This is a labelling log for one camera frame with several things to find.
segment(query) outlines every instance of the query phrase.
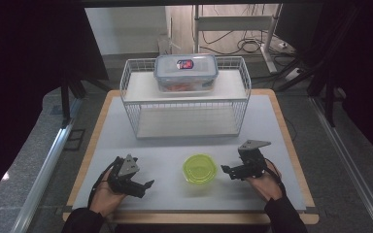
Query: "plastic food container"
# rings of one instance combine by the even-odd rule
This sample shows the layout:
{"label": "plastic food container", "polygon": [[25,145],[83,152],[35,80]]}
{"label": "plastic food container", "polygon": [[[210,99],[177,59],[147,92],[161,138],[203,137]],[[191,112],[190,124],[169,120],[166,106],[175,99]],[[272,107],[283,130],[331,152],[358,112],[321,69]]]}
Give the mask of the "plastic food container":
{"label": "plastic food container", "polygon": [[186,160],[183,170],[189,183],[208,183],[217,174],[217,165],[210,155],[199,153]]}
{"label": "plastic food container", "polygon": [[217,61],[210,54],[161,55],[154,66],[162,92],[209,91],[218,76]]}

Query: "sleeve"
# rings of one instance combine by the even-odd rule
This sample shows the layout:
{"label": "sleeve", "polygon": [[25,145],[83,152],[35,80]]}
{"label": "sleeve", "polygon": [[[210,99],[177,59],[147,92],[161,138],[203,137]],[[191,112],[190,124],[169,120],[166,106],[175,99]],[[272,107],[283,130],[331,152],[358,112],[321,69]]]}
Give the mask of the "sleeve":
{"label": "sleeve", "polygon": [[265,206],[265,212],[271,219],[271,227],[275,233],[308,232],[298,212],[284,196],[278,200],[271,199]]}
{"label": "sleeve", "polygon": [[63,225],[62,233],[98,233],[104,223],[101,214],[88,208],[74,210]]}

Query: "hand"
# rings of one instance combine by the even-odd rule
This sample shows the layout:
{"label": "hand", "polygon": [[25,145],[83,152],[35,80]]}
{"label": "hand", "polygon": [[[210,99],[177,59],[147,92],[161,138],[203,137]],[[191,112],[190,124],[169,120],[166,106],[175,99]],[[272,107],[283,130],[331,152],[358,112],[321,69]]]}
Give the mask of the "hand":
{"label": "hand", "polygon": [[[266,160],[265,162],[271,171],[276,172],[281,177],[280,171],[270,161]],[[283,197],[283,192],[268,172],[265,172],[260,178],[249,177],[245,178],[245,180],[250,183],[255,192],[266,202],[271,198],[278,200]]]}
{"label": "hand", "polygon": [[105,173],[102,182],[96,187],[96,192],[89,208],[96,213],[100,213],[103,217],[116,210],[123,198],[126,197],[126,194],[114,193],[109,187],[106,180],[110,172],[111,170]]}

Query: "white wall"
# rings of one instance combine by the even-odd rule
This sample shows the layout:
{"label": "white wall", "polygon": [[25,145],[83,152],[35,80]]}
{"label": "white wall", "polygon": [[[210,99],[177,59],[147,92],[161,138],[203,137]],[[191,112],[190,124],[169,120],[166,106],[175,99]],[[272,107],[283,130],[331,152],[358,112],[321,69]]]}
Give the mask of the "white wall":
{"label": "white wall", "polygon": [[157,38],[167,32],[165,7],[85,10],[102,55],[158,52]]}

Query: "food container lid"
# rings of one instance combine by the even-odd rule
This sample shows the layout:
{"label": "food container lid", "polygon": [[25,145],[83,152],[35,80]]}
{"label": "food container lid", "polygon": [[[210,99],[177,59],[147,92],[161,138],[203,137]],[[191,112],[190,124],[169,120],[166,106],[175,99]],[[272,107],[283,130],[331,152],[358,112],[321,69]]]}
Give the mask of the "food container lid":
{"label": "food container lid", "polygon": [[217,61],[211,54],[161,55],[154,66],[154,76],[163,81],[214,79],[218,75]]}
{"label": "food container lid", "polygon": [[217,174],[217,165],[208,154],[195,154],[183,166],[184,175],[189,183],[208,183]]}

